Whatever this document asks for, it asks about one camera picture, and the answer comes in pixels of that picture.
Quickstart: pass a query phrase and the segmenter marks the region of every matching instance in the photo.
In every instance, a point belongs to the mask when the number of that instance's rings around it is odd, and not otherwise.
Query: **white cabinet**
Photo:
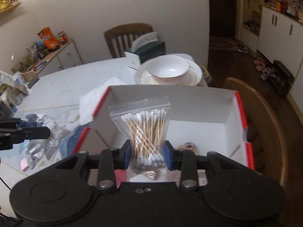
[[[275,60],[276,13],[263,7],[261,29],[257,49],[271,62]]]
[[[290,89],[290,94],[300,111],[303,113],[303,67],[301,67],[298,76],[296,77],[293,86]]]
[[[50,53],[43,60],[41,60],[41,62],[44,60],[49,60],[49,62],[38,73],[38,77],[42,77],[53,72],[58,72],[74,66],[80,66],[82,64],[73,41],[68,45],[62,45],[61,49]]]
[[[281,61],[296,77],[303,59],[303,26],[263,7],[258,50],[271,62]]]
[[[80,66],[82,64],[79,55],[76,51],[75,45],[73,43],[71,43],[64,50],[62,50],[58,54],[58,58],[64,69],[71,68],[74,66]]]
[[[58,72],[63,69],[58,57],[56,56],[55,58],[52,59],[51,62],[49,62],[43,69],[42,71],[38,74],[38,77],[42,77],[48,74],[51,74],[53,72]]]

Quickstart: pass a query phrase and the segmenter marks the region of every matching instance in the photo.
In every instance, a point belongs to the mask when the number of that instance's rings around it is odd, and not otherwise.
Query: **cotton swab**
[[[158,148],[165,140],[163,133],[167,128],[167,112],[162,110],[141,111],[137,114],[125,114],[131,138],[134,165],[138,169],[156,169],[165,166]]]

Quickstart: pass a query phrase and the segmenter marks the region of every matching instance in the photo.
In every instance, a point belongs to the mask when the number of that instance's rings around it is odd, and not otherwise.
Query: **door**
[[[64,69],[68,69],[74,66],[80,66],[81,60],[76,51],[75,45],[71,43],[65,49],[63,49],[59,54],[58,58]]]
[[[234,38],[237,0],[209,0],[211,37]]]
[[[58,57],[56,56],[54,59],[52,59],[46,65],[46,67],[44,67],[42,69],[42,71],[38,74],[38,77],[42,77],[42,76],[51,74],[53,72],[58,72],[58,71],[61,71],[62,69],[63,69],[63,67],[61,66],[61,63],[60,63]]]
[[[277,29],[279,30],[277,60],[280,60],[296,77],[303,57],[303,26],[279,14]]]
[[[277,13],[263,7],[262,21],[257,49],[271,62],[276,59],[276,44],[279,35],[276,33]]]

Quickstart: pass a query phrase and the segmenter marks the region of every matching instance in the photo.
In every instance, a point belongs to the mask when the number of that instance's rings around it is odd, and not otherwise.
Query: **chair backrest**
[[[228,77],[225,89],[240,93],[248,120],[247,141],[252,143],[256,171],[285,187],[288,157],[284,133],[267,101],[245,82]]]
[[[112,57],[119,58],[124,57],[124,50],[131,47],[131,42],[139,36],[152,31],[152,26],[149,24],[131,23],[111,28],[104,33],[104,37]]]

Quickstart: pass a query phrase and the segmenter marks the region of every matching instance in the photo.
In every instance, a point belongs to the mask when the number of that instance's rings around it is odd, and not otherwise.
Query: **pink slipper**
[[[260,64],[260,62],[263,62],[265,64],[265,60],[263,60],[261,57],[259,57],[259,58],[257,58],[257,59],[254,60],[254,63],[256,65]]]
[[[256,70],[261,72],[265,68],[265,63],[259,61],[258,65],[256,66]]]

